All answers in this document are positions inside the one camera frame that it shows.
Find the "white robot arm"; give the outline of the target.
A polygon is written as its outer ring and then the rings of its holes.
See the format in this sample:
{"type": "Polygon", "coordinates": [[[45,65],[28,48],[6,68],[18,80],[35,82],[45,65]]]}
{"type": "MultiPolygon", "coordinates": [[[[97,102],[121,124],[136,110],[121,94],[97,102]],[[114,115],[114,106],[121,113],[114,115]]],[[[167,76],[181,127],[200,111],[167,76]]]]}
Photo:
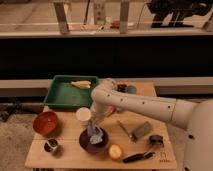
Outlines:
{"type": "Polygon", "coordinates": [[[104,117],[109,106],[170,123],[187,132],[182,171],[213,171],[213,99],[201,103],[175,98],[122,93],[107,78],[91,92],[91,109],[104,117]]]}

